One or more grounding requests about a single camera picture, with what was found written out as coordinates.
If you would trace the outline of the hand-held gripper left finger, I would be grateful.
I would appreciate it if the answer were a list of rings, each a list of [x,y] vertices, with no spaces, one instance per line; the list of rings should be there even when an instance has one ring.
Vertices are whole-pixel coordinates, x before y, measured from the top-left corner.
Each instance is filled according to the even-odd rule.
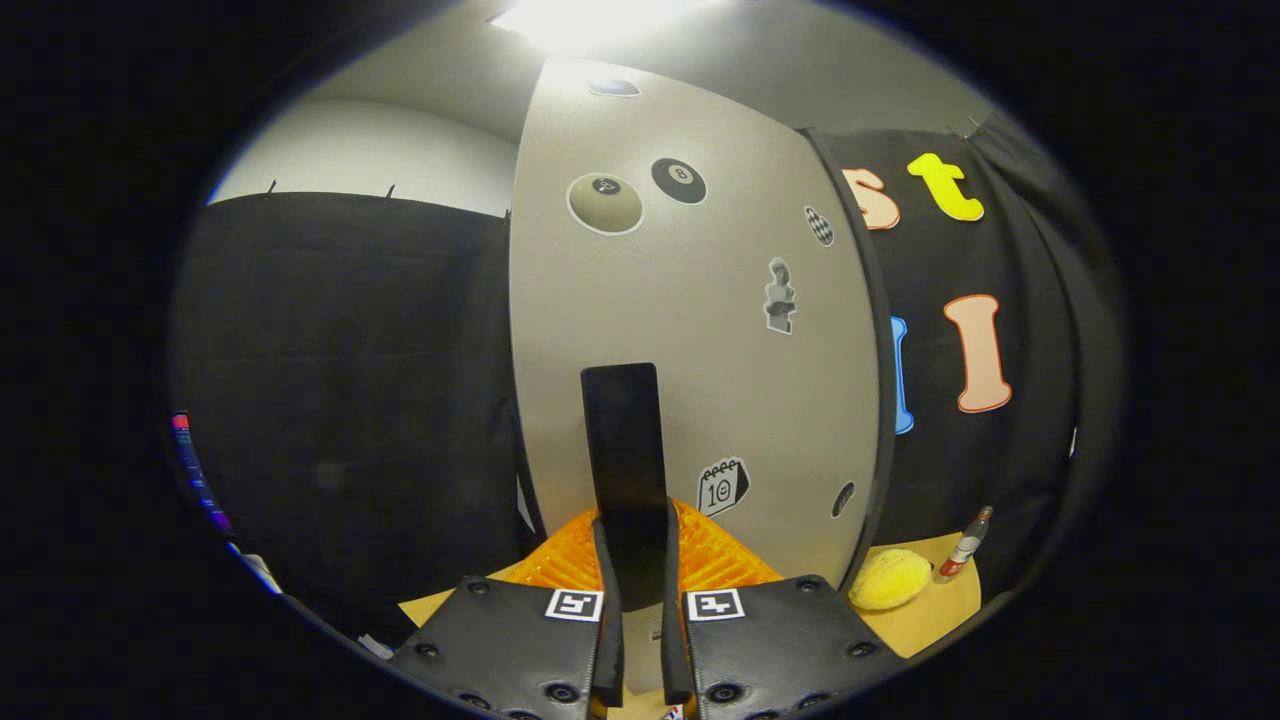
[[[622,702],[618,583],[596,510],[504,577],[465,577],[392,655],[485,719],[604,719]]]

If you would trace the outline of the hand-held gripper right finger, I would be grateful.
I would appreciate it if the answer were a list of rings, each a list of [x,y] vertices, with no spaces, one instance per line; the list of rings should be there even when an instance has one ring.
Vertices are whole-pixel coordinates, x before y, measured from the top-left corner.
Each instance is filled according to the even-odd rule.
[[[667,519],[663,692],[689,717],[815,719],[905,670],[823,577],[778,577],[677,500]]]

